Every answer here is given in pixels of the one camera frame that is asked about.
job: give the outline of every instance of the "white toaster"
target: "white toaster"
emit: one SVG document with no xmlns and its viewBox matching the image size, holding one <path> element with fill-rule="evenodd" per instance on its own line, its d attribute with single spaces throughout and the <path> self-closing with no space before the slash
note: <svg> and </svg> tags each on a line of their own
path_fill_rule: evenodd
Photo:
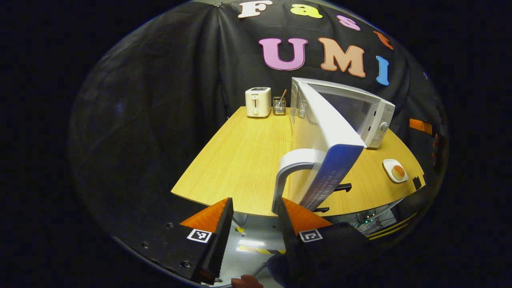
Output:
<svg viewBox="0 0 512 288">
<path fill-rule="evenodd" d="M 245 107 L 249 117 L 267 117 L 272 110 L 270 87 L 254 87 L 245 91 Z"/>
</svg>

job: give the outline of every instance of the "hand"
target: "hand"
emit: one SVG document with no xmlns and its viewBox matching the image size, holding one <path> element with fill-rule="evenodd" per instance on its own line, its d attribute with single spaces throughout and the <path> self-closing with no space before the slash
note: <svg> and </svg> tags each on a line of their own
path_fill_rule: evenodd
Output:
<svg viewBox="0 0 512 288">
<path fill-rule="evenodd" d="M 242 275 L 241 278 L 231 278 L 231 286 L 233 288 L 263 288 L 263 285 L 254 276 Z"/>
<path fill-rule="evenodd" d="M 432 153 L 432 157 L 434 158 L 434 168 L 440 169 L 441 163 L 446 156 L 445 147 L 447 144 L 447 139 L 439 134 L 436 134 L 435 137 L 436 140 L 434 141 L 432 146 L 434 148 L 437 148 L 437 151 Z"/>
</svg>

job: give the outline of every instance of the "pink letter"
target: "pink letter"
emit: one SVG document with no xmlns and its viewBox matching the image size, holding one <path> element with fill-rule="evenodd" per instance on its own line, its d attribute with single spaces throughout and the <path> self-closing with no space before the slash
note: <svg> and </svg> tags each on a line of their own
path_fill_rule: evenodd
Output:
<svg viewBox="0 0 512 288">
<path fill-rule="evenodd" d="M 339 19 L 339 22 L 348 28 L 352 28 L 357 31 L 361 31 L 361 28 L 354 22 L 354 20 L 346 18 L 344 16 L 338 15 L 336 16 Z"/>
<path fill-rule="evenodd" d="M 288 43 L 293 45 L 293 60 L 288 62 L 281 61 L 279 58 L 278 45 L 281 42 L 281 39 L 278 38 L 261 39 L 258 42 L 263 46 L 263 59 L 265 60 L 265 64 L 276 70 L 295 70 L 304 65 L 304 44 L 308 41 L 300 38 L 288 39 Z"/>
</svg>

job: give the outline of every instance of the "small white plate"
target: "small white plate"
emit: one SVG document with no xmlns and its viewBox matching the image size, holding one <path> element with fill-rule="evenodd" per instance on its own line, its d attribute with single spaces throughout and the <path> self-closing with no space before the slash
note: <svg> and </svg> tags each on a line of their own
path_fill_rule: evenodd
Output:
<svg viewBox="0 0 512 288">
<path fill-rule="evenodd" d="M 402 167 L 404 173 L 405 173 L 405 176 L 403 177 L 402 180 L 398 180 L 395 176 L 393 176 L 393 167 L 395 167 L 396 165 Z M 395 159 L 386 159 L 382 162 L 382 166 L 384 166 L 384 170 L 388 173 L 388 176 L 391 178 L 391 180 L 395 183 L 401 183 L 401 182 L 405 182 L 407 180 L 409 180 L 409 177 L 407 176 L 407 172 L 406 170 L 403 168 L 402 164 L 400 164 L 400 162 L 396 161 Z"/>
</svg>

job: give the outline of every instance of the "plate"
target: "plate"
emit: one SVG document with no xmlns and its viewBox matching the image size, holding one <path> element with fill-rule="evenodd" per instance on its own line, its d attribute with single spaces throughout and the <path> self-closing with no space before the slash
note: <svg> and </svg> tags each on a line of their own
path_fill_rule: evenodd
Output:
<svg viewBox="0 0 512 288">
<path fill-rule="evenodd" d="M 406 170 L 403 168 L 402 164 L 395 159 L 384 160 L 382 166 L 384 166 L 384 170 L 393 182 L 401 183 L 409 180 Z"/>
</svg>

